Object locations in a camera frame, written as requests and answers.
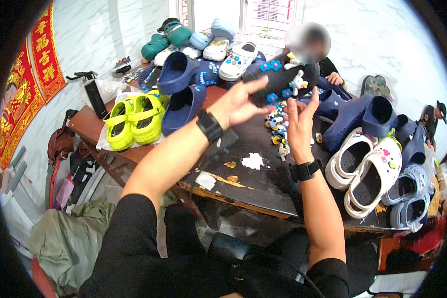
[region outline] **olive green fabric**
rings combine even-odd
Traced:
[[[103,198],[74,207],[71,215],[49,209],[31,230],[31,251],[58,285],[79,288],[91,276],[114,208]]]

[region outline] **white plastic bag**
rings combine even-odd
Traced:
[[[93,106],[91,105],[91,102],[89,101],[88,94],[86,93],[86,90],[84,89],[84,86],[90,84],[92,81],[96,81],[96,86],[98,87],[98,90],[101,95],[101,99],[103,100],[104,104],[107,104],[110,102],[114,97],[118,95],[119,92],[122,92],[126,87],[128,86],[126,83],[124,83],[122,80],[87,80],[83,87],[79,90],[79,96],[83,102],[89,106],[91,109]]]
[[[114,102],[114,104],[117,104],[118,102],[125,100],[126,98],[128,98],[131,95],[141,95],[141,94],[144,94],[144,92],[142,92],[142,91],[140,91],[140,92],[139,91],[138,92],[122,92],[121,90],[119,90],[118,94],[116,95],[116,101]],[[108,131],[107,126],[103,126],[101,133],[100,133],[100,138],[98,140],[98,143],[96,144],[97,150],[104,149],[104,150],[108,150],[108,151],[114,151],[111,148],[111,146],[109,145],[108,139],[106,137],[107,131]],[[150,143],[150,145],[160,144],[164,140],[165,140],[165,136],[163,134],[161,134],[159,139],[156,140],[155,142]],[[139,147],[139,146],[143,146],[143,145],[134,141],[134,144],[132,144],[132,146],[130,148]]]
[[[421,167],[424,169],[427,175],[427,184],[426,187],[423,189],[423,191],[427,191],[429,194],[434,193],[434,181],[432,180],[432,177],[435,175],[435,158],[436,154],[434,152],[434,149],[428,149],[425,150],[426,154],[426,161],[421,165]]]

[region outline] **window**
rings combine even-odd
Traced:
[[[189,27],[189,16],[187,12],[188,6],[187,6],[187,0],[181,0],[179,5],[179,19],[182,22],[182,25]]]
[[[293,26],[296,0],[248,0],[246,34],[283,39]]]
[[[208,29],[215,18],[223,18],[231,22],[238,33],[242,6],[243,0],[193,0],[195,31]]]

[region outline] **unicorn charm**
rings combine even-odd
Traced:
[[[286,63],[286,64],[284,65],[284,67],[283,67],[286,71],[287,71],[288,69],[291,69],[291,68],[294,68],[294,67],[297,67],[297,66],[300,66],[300,65],[303,65],[303,66],[306,65],[306,63],[303,63],[303,62],[299,61],[299,60],[293,55],[292,52],[289,52],[286,56],[287,56],[288,58],[290,58],[290,63]]]
[[[293,96],[298,95],[298,89],[308,87],[308,82],[302,79],[303,70],[298,70],[298,74],[293,78],[293,81],[288,83],[290,88],[293,88]]]

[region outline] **wooden table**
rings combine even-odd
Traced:
[[[130,85],[138,87],[137,80],[133,80]],[[203,108],[210,106],[225,92],[226,90],[221,87],[208,87]],[[106,105],[108,111],[112,109],[113,103],[114,101],[111,101]],[[69,127],[82,137],[93,157],[121,186],[124,186],[125,182],[114,170],[127,164],[137,164],[154,148],[153,145],[150,145],[130,148],[120,152],[104,150],[97,152],[95,146],[103,128],[103,122],[97,118],[94,111],[88,106],[83,107],[73,117]],[[328,123],[315,119],[313,133],[322,133],[328,127]],[[201,158],[191,169],[191,172],[179,182],[179,186],[197,195],[210,197],[239,208],[303,223],[303,218],[298,216],[291,196],[283,193],[275,184],[277,179],[275,168],[281,164],[281,160],[275,155],[278,152],[278,148],[272,144],[270,131],[264,126],[264,116],[255,116],[247,123],[237,125],[232,129],[239,135],[240,140],[230,148],[229,152],[221,156],[219,160],[209,161]],[[249,157],[251,152],[257,152],[264,158],[265,166],[259,171],[246,168],[241,163],[241,159]],[[312,146],[312,152],[315,158],[322,160],[324,166],[331,157],[331,154],[325,152],[319,144]],[[112,166],[109,166],[102,158],[104,155],[117,156],[122,161],[117,165],[113,163]],[[235,161],[237,164],[235,168],[229,168],[224,165],[224,163],[232,161]],[[291,155],[287,156],[287,161],[292,161]],[[201,171],[220,176],[222,181],[217,181],[212,191],[202,189],[195,182]],[[239,186],[229,184],[229,181],[227,181],[228,176],[238,176]],[[379,234],[394,232],[394,230],[390,229],[390,212],[385,207],[378,206],[376,211],[371,212],[363,222],[360,219],[351,218],[347,214],[343,205],[345,192],[335,189],[332,189],[332,192],[340,208],[346,230]]]

